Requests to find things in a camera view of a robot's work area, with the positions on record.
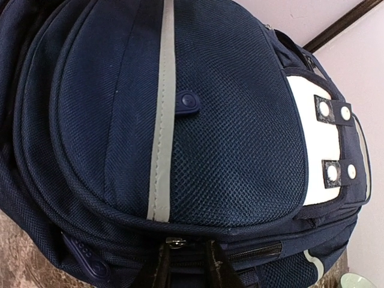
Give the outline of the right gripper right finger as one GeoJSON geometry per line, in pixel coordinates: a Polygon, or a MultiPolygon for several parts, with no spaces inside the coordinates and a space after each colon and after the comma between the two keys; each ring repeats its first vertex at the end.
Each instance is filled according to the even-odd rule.
{"type": "Polygon", "coordinates": [[[205,275],[213,288],[244,287],[223,249],[214,240],[205,244],[205,275]]]}

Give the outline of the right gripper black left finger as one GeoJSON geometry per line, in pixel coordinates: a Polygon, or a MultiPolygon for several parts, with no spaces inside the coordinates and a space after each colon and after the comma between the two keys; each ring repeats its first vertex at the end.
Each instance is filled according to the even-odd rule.
{"type": "Polygon", "coordinates": [[[165,288],[169,286],[170,275],[170,245],[163,243],[158,252],[157,268],[155,273],[155,286],[165,288]]]}

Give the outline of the navy blue student backpack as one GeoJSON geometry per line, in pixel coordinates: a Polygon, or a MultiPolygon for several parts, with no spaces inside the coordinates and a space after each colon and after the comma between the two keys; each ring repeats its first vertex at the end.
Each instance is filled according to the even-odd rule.
{"type": "Polygon", "coordinates": [[[318,60],[234,1],[2,1],[1,209],[97,287],[309,287],[370,199],[318,60]]]}

